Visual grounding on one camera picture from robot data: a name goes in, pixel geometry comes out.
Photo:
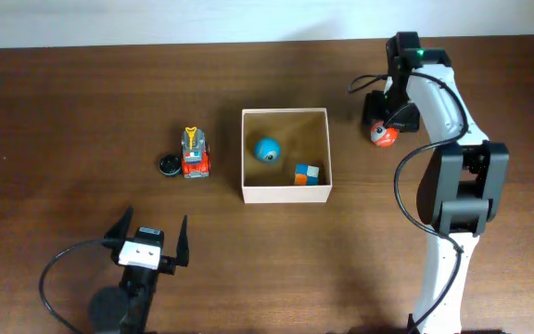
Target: white backdrop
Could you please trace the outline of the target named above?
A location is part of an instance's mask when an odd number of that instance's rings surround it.
[[[534,0],[0,0],[0,47],[533,34]]]

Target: white label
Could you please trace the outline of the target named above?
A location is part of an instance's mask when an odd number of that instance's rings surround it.
[[[158,231],[158,230],[155,230],[155,229],[153,229],[153,228],[139,227],[139,231],[140,231],[140,232],[145,232],[145,233],[150,233],[150,234],[159,235],[159,231]]]

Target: puzzle cube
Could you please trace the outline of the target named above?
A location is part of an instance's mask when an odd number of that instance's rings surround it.
[[[296,165],[294,186],[317,186],[319,184],[319,168],[303,163]]]

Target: orange ball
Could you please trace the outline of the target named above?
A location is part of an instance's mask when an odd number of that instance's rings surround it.
[[[372,139],[372,142],[378,147],[386,148],[393,145],[395,140],[397,140],[399,131],[393,128],[386,128],[383,124],[384,122],[380,121],[372,126],[372,129],[370,130],[370,139]]]

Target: wooden table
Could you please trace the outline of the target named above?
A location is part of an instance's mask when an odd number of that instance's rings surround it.
[[[387,69],[384,40],[0,50],[0,333],[66,333],[37,281],[61,249],[101,238],[129,204],[174,254],[189,215],[191,263],[160,278],[148,328],[165,333],[325,333],[404,327],[420,290],[425,236],[401,215],[395,166],[425,130],[377,149],[349,81]],[[465,328],[534,333],[534,36],[425,39],[453,61],[477,124],[511,152],[497,218],[469,268]],[[326,107],[334,187],[324,205],[245,205],[243,108]],[[185,126],[212,144],[209,179],[159,174]],[[408,207],[427,164],[401,179]],[[92,295],[121,269],[93,247],[46,283],[89,330]]]

